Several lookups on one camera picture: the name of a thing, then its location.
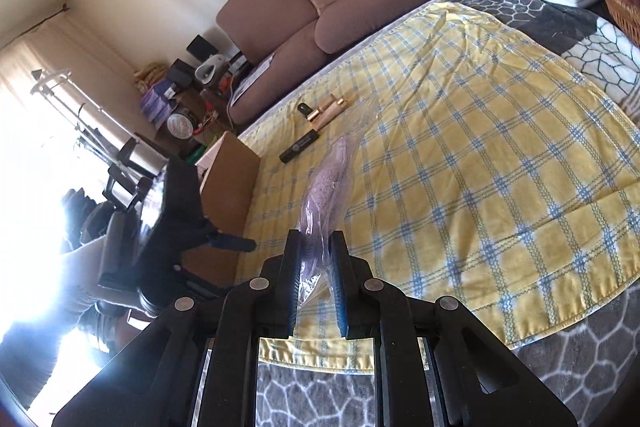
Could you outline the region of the black mascara tube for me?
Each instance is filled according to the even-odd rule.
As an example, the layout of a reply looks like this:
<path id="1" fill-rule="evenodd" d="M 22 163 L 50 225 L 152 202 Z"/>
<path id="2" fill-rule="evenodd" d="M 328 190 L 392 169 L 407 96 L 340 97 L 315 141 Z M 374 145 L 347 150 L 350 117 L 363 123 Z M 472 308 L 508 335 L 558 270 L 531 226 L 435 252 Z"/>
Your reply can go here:
<path id="1" fill-rule="evenodd" d="M 307 150 L 307 148 L 310 147 L 311 144 L 314 144 L 314 142 L 316 142 L 318 139 L 319 132 L 311 129 L 279 156 L 280 161 L 282 161 L 283 164 L 287 164 L 288 162 L 299 156 L 301 153 L 303 153 L 304 150 Z"/>

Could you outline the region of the plastic bag with puff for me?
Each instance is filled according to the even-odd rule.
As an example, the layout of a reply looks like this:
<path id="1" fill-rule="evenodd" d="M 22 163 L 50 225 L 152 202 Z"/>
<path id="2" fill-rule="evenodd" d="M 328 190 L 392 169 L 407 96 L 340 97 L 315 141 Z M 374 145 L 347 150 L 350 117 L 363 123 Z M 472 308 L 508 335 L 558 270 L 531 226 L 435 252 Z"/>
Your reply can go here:
<path id="1" fill-rule="evenodd" d="M 352 196 L 357 150 L 378 120 L 378 97 L 362 98 L 347 111 L 337 135 L 320 164 L 311 173 L 297 222 L 302 234 L 297 306 L 303 308 L 329 286 L 331 234 L 344 223 Z"/>

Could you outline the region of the cardboard box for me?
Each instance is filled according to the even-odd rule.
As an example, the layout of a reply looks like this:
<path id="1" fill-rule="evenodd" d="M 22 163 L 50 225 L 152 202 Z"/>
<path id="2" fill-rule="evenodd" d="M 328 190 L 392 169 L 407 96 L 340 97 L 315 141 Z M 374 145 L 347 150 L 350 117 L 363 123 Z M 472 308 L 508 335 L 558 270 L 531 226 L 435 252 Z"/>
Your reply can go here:
<path id="1" fill-rule="evenodd" d="M 260 157 L 233 133 L 224 132 L 196 163 L 204 215 L 224 233 L 242 236 L 250 211 Z M 234 283 L 239 253 L 201 246 L 182 254 L 182 264 L 209 283 Z"/>

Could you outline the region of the wicker basket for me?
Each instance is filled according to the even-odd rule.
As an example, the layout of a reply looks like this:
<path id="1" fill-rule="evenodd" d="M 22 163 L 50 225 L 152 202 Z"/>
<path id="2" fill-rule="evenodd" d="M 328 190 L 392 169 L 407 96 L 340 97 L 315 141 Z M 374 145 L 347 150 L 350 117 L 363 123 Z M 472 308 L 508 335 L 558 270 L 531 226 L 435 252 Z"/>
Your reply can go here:
<path id="1" fill-rule="evenodd" d="M 627 0 L 604 0 L 608 12 L 621 31 L 636 46 L 640 44 L 640 11 Z"/>

